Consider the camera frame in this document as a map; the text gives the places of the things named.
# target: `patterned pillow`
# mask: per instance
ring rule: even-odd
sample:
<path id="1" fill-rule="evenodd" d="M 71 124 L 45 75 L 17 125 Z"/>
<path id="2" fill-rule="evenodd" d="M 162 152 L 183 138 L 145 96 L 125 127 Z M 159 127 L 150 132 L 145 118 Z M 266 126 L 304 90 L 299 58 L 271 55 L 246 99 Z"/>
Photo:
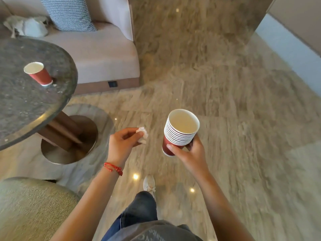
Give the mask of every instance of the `patterned pillow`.
<path id="1" fill-rule="evenodd" d="M 85 0 L 41 0 L 56 28 L 62 31 L 96 31 Z"/>

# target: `red bracelet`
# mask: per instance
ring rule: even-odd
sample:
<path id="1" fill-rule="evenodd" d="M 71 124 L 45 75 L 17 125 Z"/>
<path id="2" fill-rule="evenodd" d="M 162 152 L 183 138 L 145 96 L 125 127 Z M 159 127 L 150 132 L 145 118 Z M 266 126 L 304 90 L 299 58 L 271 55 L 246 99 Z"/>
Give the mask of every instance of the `red bracelet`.
<path id="1" fill-rule="evenodd" d="M 115 166 L 115 165 L 113 165 L 113 164 L 111 164 L 111 163 L 109 163 L 109 162 L 105 162 L 105 163 L 104 163 L 104 167 L 106 167 L 110 172 L 112 172 L 113 169 L 107 167 L 107 165 L 112 166 L 112 167 L 116 170 L 116 172 L 118 172 L 118 174 L 119 174 L 120 176 L 123 175 L 123 172 L 122 172 L 122 170 L 121 170 L 121 167 Z"/>

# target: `jeans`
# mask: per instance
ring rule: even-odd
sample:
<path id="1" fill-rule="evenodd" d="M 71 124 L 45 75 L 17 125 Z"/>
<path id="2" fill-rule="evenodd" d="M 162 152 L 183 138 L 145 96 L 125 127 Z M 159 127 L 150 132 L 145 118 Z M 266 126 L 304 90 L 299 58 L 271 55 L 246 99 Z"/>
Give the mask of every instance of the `jeans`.
<path id="1" fill-rule="evenodd" d="M 107 241 L 124 227 L 137 223 L 157 221 L 156 201 L 147 191 L 136 194 L 133 202 L 116 218 L 101 241 Z"/>

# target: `white sneaker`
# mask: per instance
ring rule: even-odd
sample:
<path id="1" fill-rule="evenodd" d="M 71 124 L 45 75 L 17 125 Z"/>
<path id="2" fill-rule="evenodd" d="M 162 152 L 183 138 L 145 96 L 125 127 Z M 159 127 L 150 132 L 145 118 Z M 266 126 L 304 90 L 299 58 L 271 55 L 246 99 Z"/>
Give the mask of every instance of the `white sneaker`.
<path id="1" fill-rule="evenodd" d="M 155 179 L 152 175 L 147 175 L 144 179 L 144 182 L 142 184 L 142 187 L 145 191 L 149 192 L 154 199 L 156 200 L 155 197 Z"/>

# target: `dark marble tabletop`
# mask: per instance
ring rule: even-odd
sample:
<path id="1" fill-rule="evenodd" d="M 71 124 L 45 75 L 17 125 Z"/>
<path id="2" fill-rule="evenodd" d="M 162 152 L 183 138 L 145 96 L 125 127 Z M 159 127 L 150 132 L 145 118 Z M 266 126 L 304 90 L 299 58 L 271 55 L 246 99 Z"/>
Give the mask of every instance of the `dark marble tabletop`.
<path id="1" fill-rule="evenodd" d="M 43 87 L 25 74 L 41 62 L 54 83 Z M 0 150 L 44 127 L 68 103 L 78 81 L 71 56 L 61 47 L 30 38 L 0 39 Z"/>

